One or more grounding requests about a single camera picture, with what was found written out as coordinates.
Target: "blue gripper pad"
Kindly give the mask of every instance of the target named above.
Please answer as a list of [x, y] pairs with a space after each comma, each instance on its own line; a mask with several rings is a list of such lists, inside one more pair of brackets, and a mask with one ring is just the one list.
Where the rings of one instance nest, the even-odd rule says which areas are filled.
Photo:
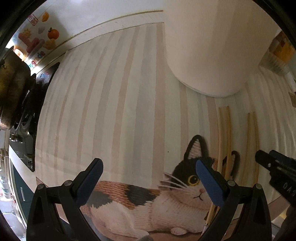
[[195, 169], [196, 174], [204, 185], [213, 204], [221, 208], [224, 204], [223, 189], [219, 186], [219, 184], [216, 182], [210, 171], [201, 160], [196, 161]]
[[75, 203], [78, 207], [86, 204], [94, 187], [103, 173], [103, 162], [101, 159], [95, 158], [89, 166], [91, 165], [93, 165], [92, 169], [89, 171], [77, 189], [77, 198]]

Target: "metal pot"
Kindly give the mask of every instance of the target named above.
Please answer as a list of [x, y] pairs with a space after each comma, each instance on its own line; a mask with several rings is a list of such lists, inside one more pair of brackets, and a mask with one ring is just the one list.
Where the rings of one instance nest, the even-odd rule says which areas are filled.
[[20, 115], [22, 102], [34, 83], [29, 66], [13, 52], [5, 49], [0, 60], [0, 129], [9, 130]]

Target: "calico cat illustration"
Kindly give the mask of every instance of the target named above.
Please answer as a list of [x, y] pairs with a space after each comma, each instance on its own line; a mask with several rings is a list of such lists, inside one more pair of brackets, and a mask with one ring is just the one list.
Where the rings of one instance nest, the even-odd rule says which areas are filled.
[[[81, 211], [110, 232], [134, 238], [152, 231], [169, 231], [174, 235], [201, 232], [211, 200], [196, 174], [194, 158], [206, 156], [206, 142], [196, 135], [184, 160], [172, 174], [164, 173], [166, 179], [160, 180], [159, 189], [99, 181]], [[232, 152], [232, 159], [235, 170], [239, 159], [236, 151]]]

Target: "bamboo stick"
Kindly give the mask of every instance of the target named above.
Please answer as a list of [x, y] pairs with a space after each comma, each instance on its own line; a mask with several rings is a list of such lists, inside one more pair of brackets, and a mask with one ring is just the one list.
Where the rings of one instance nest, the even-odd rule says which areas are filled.
[[217, 207], [217, 210], [215, 212], [215, 216], [218, 214], [219, 210], [220, 210], [220, 207]]
[[247, 145], [246, 145], [246, 153], [244, 157], [244, 163], [243, 164], [243, 174], [242, 174], [242, 179], [240, 184], [243, 185], [245, 182], [245, 177], [246, 177], [246, 166], [247, 166], [247, 159], [248, 159], [248, 153], [250, 151], [250, 133], [251, 133], [251, 113], [248, 113], [248, 118], [247, 118]]
[[[223, 150], [223, 141], [222, 141], [222, 110], [221, 107], [219, 107], [219, 121], [218, 121], [218, 164], [217, 164], [217, 171], [222, 172], [222, 161], [223, 161], [223, 156], [222, 156], [222, 150]], [[213, 217], [214, 217], [214, 210], [215, 210], [215, 205], [211, 203], [211, 207], [209, 210], [209, 213], [207, 215], [207, 220], [206, 220], [206, 225], [204, 227], [204, 230], [202, 233], [205, 232], [209, 224], [211, 223]]]
[[227, 158], [226, 158], [226, 170], [224, 179], [228, 180], [230, 177], [230, 167], [231, 167], [231, 135], [232, 135], [232, 128], [231, 128], [231, 116], [230, 116], [230, 108], [229, 106], [226, 107], [227, 110]]
[[[258, 131], [258, 122], [256, 112], [253, 112], [253, 122], [254, 122], [254, 130], [255, 130], [255, 142], [256, 142], [256, 152], [260, 149], [260, 140], [259, 140], [259, 131]], [[258, 183], [259, 178], [259, 164], [255, 162], [255, 177], [253, 186]]]

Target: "cat face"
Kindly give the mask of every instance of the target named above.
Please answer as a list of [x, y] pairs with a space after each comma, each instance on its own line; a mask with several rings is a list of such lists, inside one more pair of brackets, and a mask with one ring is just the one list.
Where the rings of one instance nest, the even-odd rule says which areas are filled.
[[173, 171], [170, 181], [170, 194], [180, 202], [207, 210], [211, 199], [195, 171], [196, 159], [181, 161]]

